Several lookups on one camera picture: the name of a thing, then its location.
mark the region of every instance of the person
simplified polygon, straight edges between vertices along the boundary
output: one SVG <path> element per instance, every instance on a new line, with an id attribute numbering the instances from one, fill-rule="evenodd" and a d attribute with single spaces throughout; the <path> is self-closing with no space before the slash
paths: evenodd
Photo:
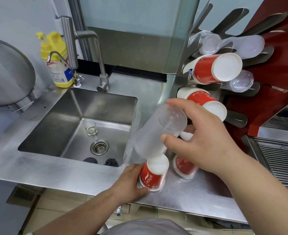
<path id="1" fill-rule="evenodd" d="M 189 142 L 162 135 L 167 148 L 203 170 L 219 176 L 257 235 L 288 234 L 288 189 L 258 161 L 246 155 L 232 140 L 221 120 L 193 101 L 169 99 L 192 120 L 186 132 Z M 96 234 L 117 207 L 149 193 L 136 181 L 142 164 L 127 166 L 113 186 L 79 207 L 38 229 L 33 235 Z M 135 220 L 116 225 L 102 234 L 189 234 L 165 219 Z"/>

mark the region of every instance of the yellow bottle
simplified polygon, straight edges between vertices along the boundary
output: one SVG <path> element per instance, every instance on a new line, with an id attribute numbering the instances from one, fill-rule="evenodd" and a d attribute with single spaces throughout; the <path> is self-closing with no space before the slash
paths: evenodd
<path id="1" fill-rule="evenodd" d="M 73 84 L 73 76 L 70 68 L 68 68 L 60 57 L 53 54 L 51 62 L 47 63 L 47 58 L 51 51 L 59 52 L 66 61 L 68 60 L 66 43 L 62 40 L 60 34 L 55 31 L 46 36 L 46 41 L 44 40 L 45 34 L 43 32 L 37 32 L 36 35 L 39 40 L 42 40 L 40 43 L 40 56 L 45 61 L 55 85 L 62 88 L 70 87 Z"/>

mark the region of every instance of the stainless steel countertop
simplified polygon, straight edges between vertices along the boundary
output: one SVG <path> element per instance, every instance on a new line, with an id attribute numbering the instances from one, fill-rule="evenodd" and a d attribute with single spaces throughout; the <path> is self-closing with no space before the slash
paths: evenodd
<path id="1" fill-rule="evenodd" d="M 84 78 L 81 88 L 96 90 L 99 77 L 85 75 Z M 110 76 L 110 93 L 138 98 L 123 164 L 120 167 L 17 150 L 67 90 L 49 89 L 21 114 L 1 137 L 0 179 L 88 195 L 96 195 L 108 189 L 126 166 L 145 161 L 133 148 L 134 135 L 156 108 L 169 98 L 173 78 L 174 76 L 168 75 L 167 83 L 162 83 L 115 73 Z M 168 157 L 172 165 L 173 154 Z M 176 175 L 170 166 L 164 188 L 159 192 L 151 192 L 137 202 L 200 216 L 246 223 L 227 186 L 214 174 L 202 170 L 199 170 L 193 179 L 187 180 Z"/>

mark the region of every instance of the sink basin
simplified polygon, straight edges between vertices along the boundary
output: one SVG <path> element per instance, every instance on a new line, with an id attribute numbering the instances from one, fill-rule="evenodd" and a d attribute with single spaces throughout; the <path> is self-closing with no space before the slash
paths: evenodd
<path id="1" fill-rule="evenodd" d="M 98 164 L 114 158 L 120 166 L 136 102 L 137 98 L 132 96 L 70 88 L 18 150 L 79 161 L 92 157 Z M 96 136 L 87 135 L 85 120 L 95 121 Z"/>

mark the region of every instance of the hand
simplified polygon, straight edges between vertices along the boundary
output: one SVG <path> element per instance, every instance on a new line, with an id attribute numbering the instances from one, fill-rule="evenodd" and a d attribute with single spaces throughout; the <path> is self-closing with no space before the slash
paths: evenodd
<path id="1" fill-rule="evenodd" d="M 109 189 L 115 195 L 119 205 L 137 201 L 149 193 L 148 188 L 139 189 L 136 187 L 136 182 L 143 166 L 144 163 L 127 166 L 118 180 Z"/>
<path id="2" fill-rule="evenodd" d="M 167 148 L 198 167 L 219 174 L 227 171 L 228 165 L 245 155 L 233 141 L 219 117 L 193 101 L 168 99 L 167 104 L 177 106 L 192 120 L 185 132 L 193 133 L 189 142 L 172 134 L 161 136 Z"/>

